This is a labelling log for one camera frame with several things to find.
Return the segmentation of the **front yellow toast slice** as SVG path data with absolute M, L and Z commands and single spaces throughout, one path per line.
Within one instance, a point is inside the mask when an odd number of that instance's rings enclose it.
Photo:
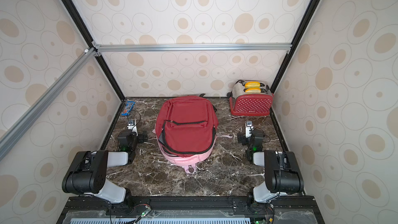
M 246 94 L 248 94 L 248 93 L 258 94 L 258 93 L 261 93 L 261 92 L 262 92 L 262 89 L 261 89 L 261 88 L 245 88 L 245 89 L 244 89 L 244 92 L 245 92 Z

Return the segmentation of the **rear yellow toast slice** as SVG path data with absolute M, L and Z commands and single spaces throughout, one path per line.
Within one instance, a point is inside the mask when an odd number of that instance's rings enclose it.
M 260 82 L 245 82 L 245 88 L 260 88 L 262 84 Z

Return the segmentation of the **black frame post right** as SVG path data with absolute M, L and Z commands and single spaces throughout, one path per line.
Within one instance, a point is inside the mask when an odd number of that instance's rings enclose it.
M 316 9 L 317 9 L 320 1 L 321 0 L 310 0 L 309 5 L 300 21 L 300 24 L 298 25 L 298 29 L 297 29 L 297 31 L 293 37 L 293 40 L 291 42 L 291 45 L 292 45 L 291 49 L 285 55 L 283 62 L 281 64 L 281 67 L 278 70 L 278 73 L 274 79 L 272 86 L 271 86 L 272 93 L 276 92 L 277 87 L 279 86 L 279 84 L 283 78 L 283 75 L 284 75 L 285 71 L 287 70 L 289 63 L 290 63 L 295 51 L 297 50 L 297 48 L 300 44 L 300 41 L 302 40 L 303 35 L 304 35 L 304 33 L 311 21 Z

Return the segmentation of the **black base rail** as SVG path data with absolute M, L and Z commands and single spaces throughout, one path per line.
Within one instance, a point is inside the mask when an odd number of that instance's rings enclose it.
M 71 197 L 61 210 L 58 224 L 72 219 L 94 219 L 96 223 L 124 224 L 151 211 L 144 223 L 237 223 L 248 224 L 323 224 L 313 196 L 279 197 L 271 203 L 257 203 L 251 197 L 132 197 L 127 203 L 110 204 L 95 197 Z

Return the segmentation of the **black frame post left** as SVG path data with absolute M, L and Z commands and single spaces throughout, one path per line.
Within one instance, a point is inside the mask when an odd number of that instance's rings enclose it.
M 98 55 L 96 56 L 96 60 L 102 69 L 103 73 L 107 77 L 108 81 L 110 82 L 112 88 L 114 89 L 116 95 L 118 98 L 123 101 L 125 99 L 125 96 L 120 89 L 118 83 L 116 82 L 115 77 L 113 76 L 113 73 L 111 72 L 109 66 L 107 65 L 105 59 L 103 58 L 102 55 L 100 55 L 99 51 L 95 48 L 93 45 L 94 39 L 88 30 L 86 24 L 84 23 L 82 17 L 80 16 L 77 8 L 75 7 L 75 4 L 73 3 L 72 0 L 61 0 L 63 6 L 66 8 L 69 16 L 73 20 L 75 26 L 77 27 L 80 35 L 83 37 L 85 42 L 87 43 L 89 48 L 94 48 L 94 51 L 98 52 Z

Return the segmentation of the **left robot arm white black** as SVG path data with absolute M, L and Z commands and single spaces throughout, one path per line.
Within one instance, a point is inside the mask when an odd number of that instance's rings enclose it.
M 133 208 L 131 191 L 106 178 L 107 169 L 132 164 L 138 144 L 148 141 L 148 133 L 123 130 L 118 135 L 118 150 L 78 152 L 68 168 L 61 186 L 67 194 L 90 196 L 124 208 Z

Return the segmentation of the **red backpack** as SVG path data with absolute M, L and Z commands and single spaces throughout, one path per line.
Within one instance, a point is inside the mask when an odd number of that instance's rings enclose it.
M 171 156 L 191 157 L 212 150 L 219 121 L 217 109 L 200 96 L 167 100 L 155 123 L 160 147 Z

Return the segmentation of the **black frame post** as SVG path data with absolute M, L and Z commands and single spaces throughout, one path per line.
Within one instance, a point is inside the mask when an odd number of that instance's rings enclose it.
M 281 67 L 278 70 L 278 73 L 274 79 L 272 86 L 271 86 L 272 93 L 276 92 L 277 87 L 279 86 L 279 84 L 283 78 L 283 75 L 284 75 L 285 71 L 287 70 L 289 63 L 290 63 L 295 51 L 297 50 L 297 48 L 300 44 L 300 41 L 302 40 L 303 35 L 304 35 L 304 33 L 311 21 L 316 9 L 317 9 L 320 1 L 321 0 L 310 0 L 309 5 L 300 21 L 300 24 L 298 25 L 298 29 L 297 29 L 297 31 L 293 37 L 293 40 L 291 42 L 291 45 L 292 45 L 291 49 L 285 55 L 283 62 L 281 64 Z
M 99 51 L 95 48 L 93 45 L 94 39 L 88 30 L 86 24 L 84 23 L 82 17 L 80 16 L 77 8 L 75 7 L 75 4 L 73 3 L 72 0 L 61 0 L 63 6 L 66 8 L 69 16 L 73 20 L 75 26 L 77 27 L 80 35 L 83 37 L 85 42 L 87 43 L 89 48 L 94 48 L 94 51 L 98 52 L 98 55 L 96 56 L 96 60 L 102 69 L 103 73 L 107 77 L 108 81 L 110 82 L 112 88 L 114 89 L 116 95 L 118 98 L 123 101 L 125 99 L 125 96 L 120 89 L 118 83 L 116 82 L 115 77 L 113 76 L 113 73 L 111 72 L 109 66 L 107 65 L 105 59 L 103 58 L 102 55 L 100 55 Z

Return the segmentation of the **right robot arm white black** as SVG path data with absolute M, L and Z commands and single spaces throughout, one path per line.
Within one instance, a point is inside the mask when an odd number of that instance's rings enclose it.
M 238 143 L 247 147 L 247 160 L 264 169 L 264 181 L 252 191 L 254 201 L 270 203 L 280 196 L 301 193 L 304 179 L 294 152 L 264 150 L 265 137 L 265 133 L 258 129 L 237 134 Z

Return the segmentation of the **yellow toast slice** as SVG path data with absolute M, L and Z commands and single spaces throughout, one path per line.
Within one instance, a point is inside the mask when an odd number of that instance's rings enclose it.
M 261 88 L 245 88 L 245 89 L 244 89 L 244 92 L 245 92 L 246 94 L 248 94 L 248 93 L 258 94 L 258 93 L 261 93 L 261 92 L 262 92 L 262 89 L 261 89 Z
M 260 82 L 245 82 L 245 88 L 260 88 L 262 84 Z

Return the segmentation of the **diagonal aluminium bar left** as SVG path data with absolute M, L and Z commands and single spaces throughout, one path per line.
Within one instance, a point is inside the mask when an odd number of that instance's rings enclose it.
M 81 68 L 94 56 L 95 48 L 86 50 L 48 90 L 24 113 L 21 118 L 1 138 L 1 159 L 4 159 L 12 148 L 23 137 L 26 131 L 41 116 L 55 98 L 65 89 Z

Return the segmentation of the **blue candy packet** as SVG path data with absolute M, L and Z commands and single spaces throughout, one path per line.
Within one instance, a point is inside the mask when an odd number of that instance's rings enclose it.
M 135 105 L 134 101 L 126 101 L 125 107 L 123 108 L 121 112 L 121 116 L 128 116 L 130 112 L 132 111 L 133 107 Z

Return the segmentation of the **red polka dot toaster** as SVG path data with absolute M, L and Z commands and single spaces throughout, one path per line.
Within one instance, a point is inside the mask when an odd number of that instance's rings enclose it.
M 245 82 L 259 82 L 238 80 L 232 88 L 232 91 L 227 94 L 229 99 L 231 114 L 234 116 L 268 116 L 274 94 L 271 92 L 269 86 L 265 82 L 260 82 L 262 86 L 261 93 L 254 94 L 244 92 Z

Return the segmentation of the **horizontal aluminium bar rear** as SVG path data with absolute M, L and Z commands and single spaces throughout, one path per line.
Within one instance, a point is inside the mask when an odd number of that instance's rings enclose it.
M 290 50 L 290 43 L 266 44 L 167 44 L 167 45 L 96 45 L 99 52 L 188 52 Z

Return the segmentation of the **pink backpack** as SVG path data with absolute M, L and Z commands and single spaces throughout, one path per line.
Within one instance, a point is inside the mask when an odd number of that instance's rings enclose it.
M 217 127 L 154 129 L 162 155 L 168 162 L 179 166 L 187 174 L 194 174 L 197 165 L 207 160 L 213 151 L 217 139 Z

